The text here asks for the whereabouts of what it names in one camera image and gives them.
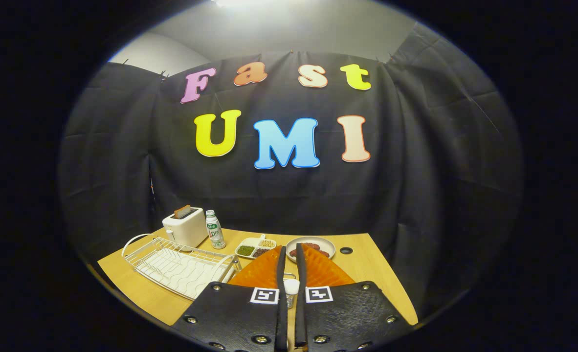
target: table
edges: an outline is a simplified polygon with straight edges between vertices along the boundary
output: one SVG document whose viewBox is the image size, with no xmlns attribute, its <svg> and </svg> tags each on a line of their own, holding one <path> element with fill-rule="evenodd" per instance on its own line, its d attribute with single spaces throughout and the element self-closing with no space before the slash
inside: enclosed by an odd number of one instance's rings
<svg viewBox="0 0 578 352">
<path fill-rule="evenodd" d="M 198 248 L 222 254 L 235 254 L 235 249 L 242 240 L 259 238 L 261 235 L 255 232 L 230 229 L 222 229 L 222 231 L 226 247 L 214 249 L 211 246 L 211 241 L 206 238 L 198 245 Z M 159 229 L 153 234 L 131 243 L 126 249 L 126 253 L 139 249 L 155 237 L 168 238 L 165 229 Z M 265 234 L 265 238 L 273 239 L 278 245 L 287 245 L 289 241 L 298 237 Z M 409 324 L 415 325 L 417 323 L 417 314 L 406 291 L 369 234 L 331 235 L 325 236 L 325 238 L 333 242 L 336 247 L 332 261 L 343 269 L 350 278 L 356 282 L 374 281 Z M 342 247 L 350 247 L 354 251 L 350 254 L 342 254 L 339 252 Z M 239 257 L 239 260 L 242 267 L 245 267 L 253 259 Z M 135 272 L 133 267 L 121 257 L 121 249 L 100 259 L 98 264 L 115 286 L 133 303 L 167 325 L 173 325 L 193 302 L 158 286 Z M 285 272 L 292 272 L 298 276 L 298 267 L 289 258 L 285 261 Z M 287 331 L 289 350 L 292 351 L 295 332 L 295 304 L 293 308 L 289 309 L 287 321 L 289 323 Z"/>
</svg>

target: plate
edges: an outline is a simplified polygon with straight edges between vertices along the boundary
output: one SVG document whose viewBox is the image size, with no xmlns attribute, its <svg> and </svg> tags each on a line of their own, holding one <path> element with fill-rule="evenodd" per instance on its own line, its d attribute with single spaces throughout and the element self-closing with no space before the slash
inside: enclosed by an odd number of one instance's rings
<svg viewBox="0 0 578 352">
<path fill-rule="evenodd" d="M 304 236 L 304 237 L 292 239 L 291 241 L 289 241 L 289 243 L 287 243 L 287 258 L 291 259 L 291 261 L 293 261 L 295 263 L 296 258 L 290 256 L 289 252 L 294 250 L 296 248 L 296 245 L 298 245 L 298 243 L 305 243 L 305 242 L 315 243 L 315 244 L 319 245 L 320 250 L 323 250 L 324 252 L 327 252 L 328 254 L 330 254 L 329 259 L 333 258 L 334 251 L 335 251 L 334 244 L 327 239 L 318 238 L 316 236 Z"/>
<path fill-rule="evenodd" d="M 263 240 L 267 240 L 267 241 L 271 242 L 273 244 L 273 247 L 261 246 L 260 243 Z M 239 250 L 239 247 L 241 247 L 242 245 L 249 245 L 250 247 L 254 247 L 254 250 L 251 252 L 251 254 L 249 256 L 244 256 L 243 254 L 239 254 L 237 252 L 237 250 Z M 252 256 L 252 254 L 254 254 L 254 252 L 256 252 L 256 250 L 260 249 L 260 248 L 267 249 L 267 250 L 274 249 L 274 248 L 276 248 L 276 241 L 274 241 L 273 239 L 266 239 L 265 234 L 261 234 L 261 236 L 259 238 L 246 238 L 241 243 L 239 243 L 239 245 L 235 248 L 235 254 L 237 256 L 244 257 L 244 258 L 256 259 L 256 257 Z"/>
</svg>

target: meat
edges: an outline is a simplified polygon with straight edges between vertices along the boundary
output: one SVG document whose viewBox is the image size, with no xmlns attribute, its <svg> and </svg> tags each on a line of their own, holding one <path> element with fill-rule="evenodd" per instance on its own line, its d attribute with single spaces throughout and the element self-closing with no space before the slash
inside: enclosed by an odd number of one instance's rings
<svg viewBox="0 0 578 352">
<path fill-rule="evenodd" d="M 303 242 L 302 244 L 307 245 L 314 250 L 318 250 L 320 253 L 322 253 L 324 256 L 326 256 L 326 258 L 330 258 L 330 254 L 328 254 L 327 252 L 324 252 L 323 250 L 320 250 L 320 245 L 315 244 L 315 243 L 309 243 L 309 242 Z M 297 252 L 298 252 L 298 250 L 294 249 L 291 252 L 289 252 L 289 255 L 295 258 Z"/>
</svg>

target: bread slice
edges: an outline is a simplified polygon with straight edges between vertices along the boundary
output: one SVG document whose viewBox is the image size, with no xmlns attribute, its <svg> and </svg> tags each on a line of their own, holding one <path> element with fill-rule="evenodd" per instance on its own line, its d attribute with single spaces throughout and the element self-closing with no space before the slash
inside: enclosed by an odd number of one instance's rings
<svg viewBox="0 0 578 352">
<path fill-rule="evenodd" d="M 185 215 L 187 215 L 191 211 L 191 205 L 187 204 L 181 209 L 174 210 L 174 218 L 182 219 Z"/>
</svg>

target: yellow letter u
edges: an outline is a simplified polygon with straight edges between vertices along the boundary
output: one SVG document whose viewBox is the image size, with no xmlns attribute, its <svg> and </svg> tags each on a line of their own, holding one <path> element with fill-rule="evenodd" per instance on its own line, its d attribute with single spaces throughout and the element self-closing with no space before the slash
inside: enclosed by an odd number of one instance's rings
<svg viewBox="0 0 578 352">
<path fill-rule="evenodd" d="M 201 114 L 193 123 L 196 124 L 196 148 L 203 156 L 222 156 L 228 154 L 235 146 L 237 134 L 237 118 L 242 115 L 239 110 L 228 110 L 222 112 L 224 119 L 224 141 L 220 144 L 211 143 L 211 122 L 215 120 L 212 113 Z"/>
</svg>

